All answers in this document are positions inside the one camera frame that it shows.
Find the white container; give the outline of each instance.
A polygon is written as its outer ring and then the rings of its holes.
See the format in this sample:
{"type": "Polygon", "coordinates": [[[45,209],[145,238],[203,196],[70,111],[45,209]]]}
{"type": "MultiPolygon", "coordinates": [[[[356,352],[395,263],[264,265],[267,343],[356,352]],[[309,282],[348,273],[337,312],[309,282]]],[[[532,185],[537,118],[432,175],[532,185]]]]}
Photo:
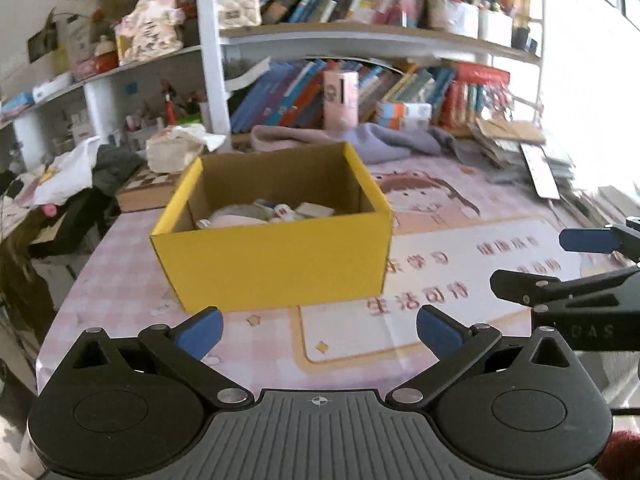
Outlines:
{"type": "Polygon", "coordinates": [[[447,30],[453,34],[478,38],[478,7],[460,2],[445,1],[449,21],[447,30]]]}
{"type": "Polygon", "coordinates": [[[513,18],[502,12],[480,10],[478,21],[478,38],[504,46],[511,46],[513,18]]]}
{"type": "Polygon", "coordinates": [[[74,83],[74,75],[65,72],[58,77],[33,88],[33,100],[37,103],[44,101],[50,95],[56,94],[74,83]]]}

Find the black cloth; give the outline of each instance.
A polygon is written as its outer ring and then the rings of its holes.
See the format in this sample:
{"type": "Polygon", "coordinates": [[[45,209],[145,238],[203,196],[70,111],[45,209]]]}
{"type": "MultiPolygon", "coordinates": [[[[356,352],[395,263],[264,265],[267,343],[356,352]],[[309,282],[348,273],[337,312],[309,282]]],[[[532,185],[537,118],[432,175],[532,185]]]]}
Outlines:
{"type": "Polygon", "coordinates": [[[111,144],[98,148],[94,167],[94,187],[114,197],[144,160],[137,154],[111,144]]]}

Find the yellow cardboard box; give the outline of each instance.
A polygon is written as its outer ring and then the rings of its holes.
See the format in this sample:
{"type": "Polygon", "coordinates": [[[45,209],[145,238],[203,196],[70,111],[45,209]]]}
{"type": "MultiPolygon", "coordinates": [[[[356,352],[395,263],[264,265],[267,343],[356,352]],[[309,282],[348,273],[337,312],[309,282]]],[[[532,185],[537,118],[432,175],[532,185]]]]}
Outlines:
{"type": "Polygon", "coordinates": [[[349,144],[206,155],[186,171],[151,241],[188,312],[279,308],[379,295],[392,218],[349,144]],[[316,203],[337,215],[196,230],[217,209],[259,198],[293,209],[316,203]]]}

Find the white plastic bag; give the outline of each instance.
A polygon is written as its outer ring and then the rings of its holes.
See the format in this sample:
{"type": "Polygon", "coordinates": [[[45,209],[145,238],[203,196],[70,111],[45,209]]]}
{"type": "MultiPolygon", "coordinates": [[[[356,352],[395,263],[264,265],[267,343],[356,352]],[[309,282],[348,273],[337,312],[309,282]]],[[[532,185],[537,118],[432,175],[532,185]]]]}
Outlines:
{"type": "Polygon", "coordinates": [[[76,193],[93,186],[95,159],[103,142],[99,137],[83,140],[72,152],[56,157],[55,174],[33,193],[33,205],[63,205],[76,193]]]}
{"type": "Polygon", "coordinates": [[[212,152],[225,136],[208,134],[202,124],[174,126],[158,132],[146,142],[146,161],[154,173],[179,173],[187,168],[204,147],[212,152]]]}

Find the white storage box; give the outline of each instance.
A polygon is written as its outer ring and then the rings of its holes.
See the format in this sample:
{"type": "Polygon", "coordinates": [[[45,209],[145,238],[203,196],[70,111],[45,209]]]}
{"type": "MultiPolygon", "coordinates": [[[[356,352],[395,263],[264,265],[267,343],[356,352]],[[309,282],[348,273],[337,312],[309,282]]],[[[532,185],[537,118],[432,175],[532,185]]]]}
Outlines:
{"type": "Polygon", "coordinates": [[[511,46],[513,18],[502,12],[480,10],[478,37],[504,46],[511,46]]]}

